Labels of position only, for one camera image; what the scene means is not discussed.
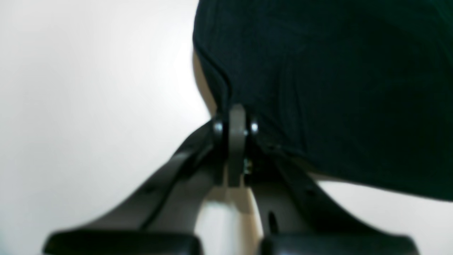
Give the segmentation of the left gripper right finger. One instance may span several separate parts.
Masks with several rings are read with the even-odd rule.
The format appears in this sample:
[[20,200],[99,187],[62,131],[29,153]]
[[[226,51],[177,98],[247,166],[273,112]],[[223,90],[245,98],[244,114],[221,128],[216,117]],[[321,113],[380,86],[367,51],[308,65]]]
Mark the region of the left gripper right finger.
[[251,189],[263,238],[260,255],[417,255],[407,236],[349,214],[278,147],[260,147],[259,126],[240,104],[228,113],[228,185]]

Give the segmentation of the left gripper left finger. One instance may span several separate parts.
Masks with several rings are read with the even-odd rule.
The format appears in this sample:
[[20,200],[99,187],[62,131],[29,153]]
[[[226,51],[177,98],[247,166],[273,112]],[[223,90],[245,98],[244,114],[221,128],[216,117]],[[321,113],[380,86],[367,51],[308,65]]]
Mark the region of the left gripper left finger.
[[81,227],[51,234],[46,255],[202,255],[195,234],[205,196],[221,181],[224,125],[193,132],[127,199]]

